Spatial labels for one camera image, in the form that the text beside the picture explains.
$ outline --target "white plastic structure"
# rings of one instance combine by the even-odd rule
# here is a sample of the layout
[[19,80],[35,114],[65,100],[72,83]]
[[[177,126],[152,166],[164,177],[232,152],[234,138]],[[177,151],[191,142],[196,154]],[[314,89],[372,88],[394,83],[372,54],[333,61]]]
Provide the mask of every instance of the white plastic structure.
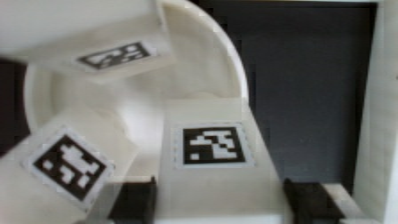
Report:
[[63,111],[0,160],[0,223],[84,219],[102,186],[124,180],[134,155],[106,119],[86,108]]
[[156,0],[1,1],[0,54],[99,83],[172,63]]
[[379,224],[363,214],[340,184],[321,184],[344,218],[340,224]]
[[398,2],[378,6],[353,198],[381,224],[398,223]]
[[184,0],[161,1],[177,63],[106,85],[58,76],[36,66],[24,79],[24,110],[35,132],[56,113],[84,105],[108,115],[140,154],[131,175],[157,175],[163,103],[168,99],[246,100],[244,72],[227,35],[209,16]]
[[244,100],[168,101],[156,223],[282,224],[289,218]]
[[[159,180],[154,223],[289,223],[280,182],[246,106],[234,46],[218,24],[188,1],[163,0],[161,7],[175,64],[106,85],[29,66],[24,81],[29,130],[38,130],[68,107],[83,105],[104,115],[140,149],[127,178],[156,176]],[[205,143],[212,157],[232,163],[184,164],[180,154],[173,162],[170,144],[172,141],[180,144],[182,140],[172,137],[170,127],[180,123],[195,128],[211,124],[214,129],[232,125],[237,133],[232,139],[227,131],[202,133],[218,139],[218,145],[211,145],[204,136],[191,140]],[[228,150],[237,144],[241,151]],[[195,162],[202,160],[200,154],[189,155]]]

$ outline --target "apriltag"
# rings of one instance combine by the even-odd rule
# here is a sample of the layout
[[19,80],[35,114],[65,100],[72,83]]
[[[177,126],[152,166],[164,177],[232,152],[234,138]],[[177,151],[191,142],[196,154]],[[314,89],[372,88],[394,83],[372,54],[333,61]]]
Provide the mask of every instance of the apriltag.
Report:
[[251,167],[253,159],[239,123],[191,124],[175,130],[175,167]]
[[143,42],[134,42],[81,56],[76,61],[92,69],[92,71],[97,71],[131,63],[150,56],[156,56],[156,52],[148,48],[148,45],[143,44]]
[[61,128],[22,160],[36,181],[86,211],[113,173],[113,164],[68,128]]

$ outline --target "black surface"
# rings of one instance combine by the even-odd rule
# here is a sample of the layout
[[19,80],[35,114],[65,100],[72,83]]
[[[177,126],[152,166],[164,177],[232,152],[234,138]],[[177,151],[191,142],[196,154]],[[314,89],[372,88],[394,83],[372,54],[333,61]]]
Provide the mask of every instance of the black surface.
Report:
[[376,4],[193,1],[241,55],[282,178],[351,190]]
[[150,224],[154,216],[156,182],[124,183],[108,219],[115,224]]
[[283,181],[283,193],[294,213],[294,224],[337,224],[344,215],[319,183]]
[[22,109],[24,65],[0,59],[0,157],[28,136]]

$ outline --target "white curved surface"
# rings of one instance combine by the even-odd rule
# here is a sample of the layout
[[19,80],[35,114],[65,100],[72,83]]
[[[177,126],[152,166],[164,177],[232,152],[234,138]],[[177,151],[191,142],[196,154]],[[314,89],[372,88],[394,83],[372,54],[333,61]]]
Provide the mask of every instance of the white curved surface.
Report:
[[398,1],[379,1],[369,60],[353,199],[381,224],[398,223]]
[[129,175],[156,175],[163,102],[168,99],[239,97],[246,80],[239,57],[212,19],[184,0],[163,0],[177,63],[106,85],[28,67],[24,110],[31,132],[72,105],[86,105],[124,129],[140,155]]

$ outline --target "dark background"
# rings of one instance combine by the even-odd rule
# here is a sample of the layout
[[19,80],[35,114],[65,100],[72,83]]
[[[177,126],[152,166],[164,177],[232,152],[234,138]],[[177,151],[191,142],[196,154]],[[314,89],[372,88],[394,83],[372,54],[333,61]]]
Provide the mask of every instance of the dark background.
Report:
[[[376,5],[196,0],[230,36],[282,178],[351,190]],[[0,155],[28,135],[24,66],[0,60]]]

